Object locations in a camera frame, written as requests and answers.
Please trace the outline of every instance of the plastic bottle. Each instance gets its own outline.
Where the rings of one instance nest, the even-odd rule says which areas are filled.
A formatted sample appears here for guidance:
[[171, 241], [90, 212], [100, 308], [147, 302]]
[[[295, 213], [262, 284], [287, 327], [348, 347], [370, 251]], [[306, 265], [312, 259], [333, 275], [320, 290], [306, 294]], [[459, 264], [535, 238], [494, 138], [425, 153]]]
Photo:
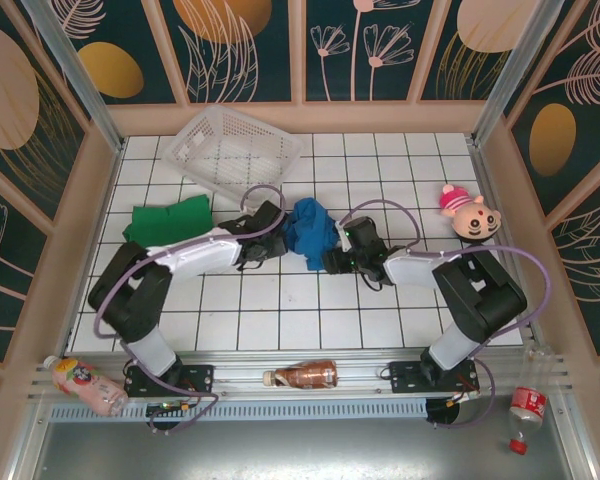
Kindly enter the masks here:
[[304, 362], [289, 368], [264, 372], [267, 387], [293, 387], [302, 389], [333, 388], [338, 385], [336, 363], [332, 360]]
[[527, 439], [542, 426], [547, 397], [545, 391], [555, 355], [550, 347], [530, 345], [524, 354], [518, 386], [513, 392], [509, 409], [511, 441], [509, 448], [519, 454], [527, 453]]
[[75, 358], [47, 357], [44, 366], [51, 370], [53, 384], [58, 390], [79, 397], [98, 415], [118, 415], [129, 401], [127, 393], [118, 384]]

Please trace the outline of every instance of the dark green wallpaper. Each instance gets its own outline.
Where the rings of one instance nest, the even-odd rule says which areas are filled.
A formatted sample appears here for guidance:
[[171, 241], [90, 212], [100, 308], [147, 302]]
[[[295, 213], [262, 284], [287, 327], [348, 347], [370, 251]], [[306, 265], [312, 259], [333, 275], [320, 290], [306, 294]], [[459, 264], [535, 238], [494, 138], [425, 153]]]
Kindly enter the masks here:
[[580, 16], [512, 132], [547, 214], [600, 162], [600, 0]]
[[83, 138], [0, 8], [0, 172], [53, 219]]
[[552, 233], [589, 335], [600, 355], [600, 186]]
[[560, 29], [562, 22], [564, 22], [564, 18], [567, 16], [567, 13], [569, 13], [569, 10], [571, 10], [571, 7], [573, 6], [574, 2], [575, 2], [575, 0], [565, 0], [564, 3], [562, 4], [562, 8], [560, 9], [560, 14], [558, 15], [558, 18], [556, 19], [555, 23], [553, 24], [553, 27], [551, 27], [551, 30], [549, 30], [549, 33], [547, 34], [547, 36], [544, 39], [544, 42], [542, 42], [542, 46], [540, 47], [540, 50], [538, 50], [538, 53], [536, 54], [533, 62], [531, 62], [531, 65], [529, 65], [529, 68], [527, 69], [527, 72], [525, 73], [524, 77], [522, 78], [522, 80], [520, 80], [520, 84], [513, 92], [513, 95], [511, 95], [511, 99], [509, 100], [509, 103], [507, 103], [506, 107], [504, 107], [505, 117], [509, 116], [511, 109], [515, 106], [516, 102], [518, 101], [518, 98], [520, 98], [520, 94], [522, 93], [522, 90], [524, 90], [525, 87], [527, 86], [527, 81], [529, 80], [529, 77], [532, 75], [532, 72], [534, 72], [535, 69], [538, 67], [540, 60], [542, 60], [542, 57], [544, 56], [545, 52], [547, 51], [547, 48], [549, 48], [549, 45], [551, 45], [551, 42], [553, 41], [553, 37], [555, 37], [556, 33]]
[[287, 0], [160, 5], [192, 103], [291, 100]]
[[46, 238], [0, 196], [0, 362], [11, 342]]
[[[406, 100], [431, 2], [401, 0], [394, 4], [391, 9], [378, 4], [370, 12], [358, 12], [351, 0], [308, 0], [308, 101]], [[352, 98], [354, 38], [357, 45]]]
[[80, 97], [78, 96], [78, 94], [76, 93], [75, 89], [73, 88], [73, 85], [71, 85], [71, 82], [69, 82], [69, 80], [64, 76], [64, 73], [62, 72], [62, 67], [56, 61], [56, 57], [53, 55], [53, 53], [51, 53], [51, 50], [49, 50], [49, 47], [47, 46], [47, 42], [45, 42], [44, 40], [42, 40], [42, 38], [40, 37], [40, 34], [37, 32], [36, 28], [33, 25], [33, 21], [31, 20], [31, 17], [29, 17], [29, 14], [27, 13], [27, 10], [24, 8], [24, 5], [22, 5], [21, 0], [14, 0], [14, 2], [16, 4], [16, 6], [18, 7], [18, 9], [20, 10], [20, 13], [24, 17], [24, 19], [29, 24], [29, 27], [31, 28], [31, 30], [33, 30], [33, 32], [35, 33], [36, 37], [38, 37], [38, 42], [42, 45], [42, 48], [44, 48], [45, 52], [47, 53], [47, 56], [49, 57], [49, 60], [51, 60], [51, 63], [53, 63], [53, 66], [56, 67], [56, 70], [58, 71], [58, 73], [60, 73], [60, 75], [62, 75], [65, 84], [69, 87], [69, 90], [71, 90], [71, 93], [73, 94], [73, 97], [78, 102], [78, 105], [80, 105], [80, 109], [85, 114], [85, 116], [87, 117], [87, 119], [91, 120], [91, 115], [89, 114], [89, 112], [87, 111], [86, 107], [82, 103], [82, 100], [80, 100]]
[[106, 104], [175, 103], [140, 0], [50, 4]]
[[461, 4], [451, 2], [422, 100], [485, 100], [511, 53], [481, 53], [465, 46], [458, 35]]

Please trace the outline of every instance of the white arm segment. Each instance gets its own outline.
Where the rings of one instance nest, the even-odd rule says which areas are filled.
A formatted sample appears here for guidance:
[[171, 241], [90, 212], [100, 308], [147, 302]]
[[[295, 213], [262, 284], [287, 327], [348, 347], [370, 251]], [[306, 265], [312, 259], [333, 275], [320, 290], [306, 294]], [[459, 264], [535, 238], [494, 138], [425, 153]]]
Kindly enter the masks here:
[[176, 361], [176, 354], [156, 325], [148, 335], [137, 342], [127, 343], [129, 350], [156, 377], [161, 377]]
[[432, 272], [451, 260], [453, 259], [416, 257], [407, 250], [399, 250], [389, 256], [383, 267], [394, 285], [420, 285], [421, 287], [438, 288]]
[[[400, 250], [391, 255], [384, 263], [384, 269], [387, 272], [389, 280], [395, 285], [420, 285], [429, 288], [438, 288], [438, 284], [433, 277], [433, 270], [452, 259], [434, 257], [422, 258], [414, 257], [406, 250]], [[442, 370], [451, 370], [462, 360], [467, 358], [478, 343], [467, 338], [452, 323], [438, 339], [433, 342], [429, 349], [429, 354], [434, 362]]]
[[[156, 260], [156, 263], [169, 268], [173, 275], [172, 282], [187, 280], [203, 273], [226, 270], [238, 260], [242, 247], [237, 240], [215, 240], [215, 237], [220, 235], [230, 233], [222, 228], [214, 228], [209, 233], [196, 237], [207, 238], [209, 241], [162, 257]], [[147, 252], [154, 255], [167, 249], [173, 250], [178, 245], [190, 241], [191, 239], [164, 247], [149, 247]]]
[[[209, 233], [197, 237], [206, 238], [208, 241], [169, 254], [156, 260], [156, 263], [169, 268], [172, 282], [183, 281], [203, 273], [226, 270], [236, 262], [242, 247], [237, 240], [214, 239], [220, 235], [230, 235], [230, 233], [222, 228], [214, 228]], [[155, 255], [167, 249], [173, 250], [178, 245], [190, 241], [191, 239], [164, 247], [149, 247], [147, 252], [149, 255]], [[162, 336], [159, 325], [156, 325], [142, 339], [128, 343], [127, 346], [156, 377], [164, 375], [176, 361], [176, 354]]]

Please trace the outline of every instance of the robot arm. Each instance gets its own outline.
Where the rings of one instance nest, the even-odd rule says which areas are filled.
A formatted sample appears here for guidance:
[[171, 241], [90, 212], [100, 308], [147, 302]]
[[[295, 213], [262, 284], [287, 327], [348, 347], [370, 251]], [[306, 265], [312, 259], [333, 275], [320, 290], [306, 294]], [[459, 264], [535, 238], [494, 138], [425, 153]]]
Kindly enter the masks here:
[[420, 357], [421, 371], [432, 385], [527, 308], [522, 290], [490, 252], [449, 259], [388, 249], [368, 217], [347, 223], [342, 231], [348, 249], [325, 254], [328, 273], [359, 272], [380, 285], [419, 285], [442, 293], [454, 323]]
[[125, 243], [116, 252], [102, 276], [89, 293], [88, 302], [98, 310], [118, 280], [137, 262], [164, 251], [173, 252], [158, 258], [140, 269], [131, 281], [120, 288], [103, 314], [107, 322], [133, 354], [156, 377], [175, 384], [181, 365], [167, 344], [158, 323], [171, 282], [226, 270], [231, 266], [243, 268], [247, 262], [260, 262], [284, 255], [283, 220], [271, 232], [254, 239], [227, 239], [228, 235], [259, 232], [272, 225], [280, 216], [278, 207], [265, 202], [253, 216], [223, 222], [209, 233], [198, 237], [200, 242], [178, 248], [191, 239], [164, 247], [142, 248], [134, 242]]
[[[89, 294], [89, 304], [99, 309], [118, 280], [137, 262], [156, 253], [168, 253], [140, 269], [120, 288], [104, 312], [133, 354], [155, 376], [169, 384], [178, 380], [181, 363], [158, 329], [162, 307], [172, 281], [226, 269], [247, 262], [263, 262], [284, 255], [284, 223], [271, 232], [248, 240], [218, 239], [221, 235], [260, 232], [272, 225], [280, 209], [265, 202], [253, 216], [221, 223], [203, 235], [200, 243], [144, 249], [124, 244]], [[449, 370], [466, 359], [481, 343], [509, 323], [527, 306], [524, 294], [489, 252], [474, 252], [452, 259], [424, 256], [402, 247], [387, 248], [373, 221], [360, 217], [347, 223], [342, 248], [327, 252], [327, 273], [358, 272], [380, 285], [413, 284], [440, 289], [454, 323], [421, 355], [421, 370], [436, 385]]]

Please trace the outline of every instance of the pink pig plush toy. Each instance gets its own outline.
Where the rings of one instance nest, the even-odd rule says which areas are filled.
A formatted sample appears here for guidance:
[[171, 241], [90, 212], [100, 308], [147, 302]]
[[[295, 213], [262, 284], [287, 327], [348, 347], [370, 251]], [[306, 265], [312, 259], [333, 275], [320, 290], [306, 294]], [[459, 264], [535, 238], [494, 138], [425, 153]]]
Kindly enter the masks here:
[[500, 212], [491, 210], [478, 195], [471, 198], [462, 187], [445, 185], [440, 196], [442, 215], [453, 218], [452, 226], [460, 240], [481, 243], [491, 238], [502, 225]]

